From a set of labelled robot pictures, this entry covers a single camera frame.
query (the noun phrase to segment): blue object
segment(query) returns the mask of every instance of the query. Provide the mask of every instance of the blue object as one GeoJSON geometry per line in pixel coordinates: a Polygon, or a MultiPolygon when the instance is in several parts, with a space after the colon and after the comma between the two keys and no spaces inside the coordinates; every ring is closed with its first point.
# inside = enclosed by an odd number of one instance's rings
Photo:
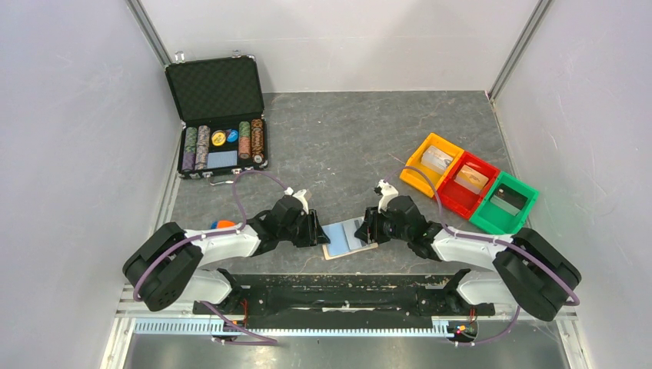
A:
{"type": "Polygon", "coordinates": [[[238,163],[237,151],[212,152],[208,154],[207,169],[231,167],[238,163]]]}
{"type": "Polygon", "coordinates": [[[238,140],[238,130],[230,129],[226,138],[226,142],[236,142],[238,140]]]}
{"type": "Polygon", "coordinates": [[[378,244],[366,244],[355,237],[355,230],[362,221],[363,218],[355,218],[324,226],[324,233],[331,239],[331,243],[324,246],[326,260],[378,247],[378,244]]]}

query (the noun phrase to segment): open case lid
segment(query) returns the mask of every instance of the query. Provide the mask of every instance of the open case lid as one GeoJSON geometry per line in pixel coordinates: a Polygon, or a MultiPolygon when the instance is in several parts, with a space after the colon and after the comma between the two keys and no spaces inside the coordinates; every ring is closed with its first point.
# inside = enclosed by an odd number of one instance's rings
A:
{"type": "Polygon", "coordinates": [[[260,117],[264,110],[252,56],[168,65],[165,69],[179,117],[189,125],[222,118],[260,117]]]}

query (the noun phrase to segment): orange object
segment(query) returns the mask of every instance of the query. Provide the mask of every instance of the orange object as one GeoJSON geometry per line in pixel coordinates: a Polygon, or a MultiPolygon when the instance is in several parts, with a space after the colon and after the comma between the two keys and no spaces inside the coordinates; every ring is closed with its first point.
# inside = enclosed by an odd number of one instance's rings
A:
{"type": "Polygon", "coordinates": [[[218,229],[219,228],[229,228],[235,226],[235,223],[232,221],[219,221],[218,222],[218,229]]]}
{"type": "MultiPolygon", "coordinates": [[[[435,188],[439,188],[439,186],[441,186],[441,182],[444,180],[444,178],[448,176],[448,173],[455,166],[455,164],[457,164],[457,161],[460,160],[462,153],[464,153],[464,150],[462,150],[461,148],[451,144],[450,142],[444,140],[443,138],[437,136],[434,133],[430,133],[426,138],[426,140],[421,144],[421,146],[419,146],[419,148],[414,152],[414,154],[410,156],[410,158],[407,160],[407,163],[405,163],[405,165],[418,168],[419,170],[424,172],[424,174],[426,174],[428,178],[432,181],[435,188]],[[443,152],[445,152],[446,154],[450,155],[453,158],[453,161],[451,162],[450,165],[448,165],[448,168],[446,168],[446,171],[442,175],[426,167],[425,165],[422,165],[421,163],[421,157],[430,146],[434,146],[442,150],[443,152]]],[[[401,172],[400,179],[405,183],[407,183],[408,185],[423,192],[429,198],[434,196],[434,192],[432,191],[432,188],[430,187],[428,182],[423,177],[421,177],[421,175],[418,174],[416,171],[405,169],[404,171],[401,172]]]]}

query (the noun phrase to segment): poker chip stack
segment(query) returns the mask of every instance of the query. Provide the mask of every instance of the poker chip stack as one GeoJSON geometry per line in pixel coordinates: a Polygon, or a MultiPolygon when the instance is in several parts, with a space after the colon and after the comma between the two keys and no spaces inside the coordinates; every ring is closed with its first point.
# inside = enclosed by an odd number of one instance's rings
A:
{"type": "Polygon", "coordinates": [[[199,127],[197,134],[197,158],[195,170],[206,169],[208,164],[208,143],[210,142],[211,129],[207,125],[199,127]]]}
{"type": "Polygon", "coordinates": [[[238,156],[240,159],[249,159],[251,157],[251,127],[248,121],[241,121],[239,128],[238,156]]]}
{"type": "Polygon", "coordinates": [[[182,171],[195,169],[195,154],[197,153],[197,128],[188,127],[185,130],[185,142],[183,159],[181,161],[182,171]]]}
{"type": "Polygon", "coordinates": [[[254,155],[254,162],[263,162],[263,121],[254,119],[251,121],[251,153],[254,155]]]}

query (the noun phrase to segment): blue poker chip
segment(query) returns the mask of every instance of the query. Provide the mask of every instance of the blue poker chip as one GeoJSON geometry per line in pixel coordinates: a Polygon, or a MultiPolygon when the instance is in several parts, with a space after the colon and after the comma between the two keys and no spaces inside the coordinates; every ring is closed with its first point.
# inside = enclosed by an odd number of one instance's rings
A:
{"type": "Polygon", "coordinates": [[[237,140],[238,140],[238,130],[231,129],[230,132],[228,132],[226,142],[236,142],[237,140]]]}

